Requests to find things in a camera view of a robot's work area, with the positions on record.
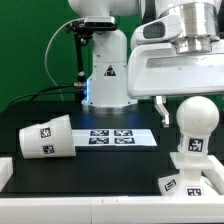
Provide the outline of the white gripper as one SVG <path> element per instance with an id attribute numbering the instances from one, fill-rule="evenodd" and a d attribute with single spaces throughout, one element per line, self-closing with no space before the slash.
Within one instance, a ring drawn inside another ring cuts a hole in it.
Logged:
<path id="1" fill-rule="evenodd" d="M 137 99 L 156 96 L 164 128 L 170 126 L 165 96 L 224 91 L 224 39 L 212 20 L 163 16 L 134 31 L 131 49 L 127 93 Z"/>

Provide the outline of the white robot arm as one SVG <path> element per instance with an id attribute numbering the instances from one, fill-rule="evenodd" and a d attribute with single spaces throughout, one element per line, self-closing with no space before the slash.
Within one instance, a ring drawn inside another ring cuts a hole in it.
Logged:
<path id="1" fill-rule="evenodd" d="M 83 108 L 121 113 L 152 98 L 169 124 L 168 97 L 224 91 L 222 0 L 68 0 L 79 46 L 93 41 Z"/>

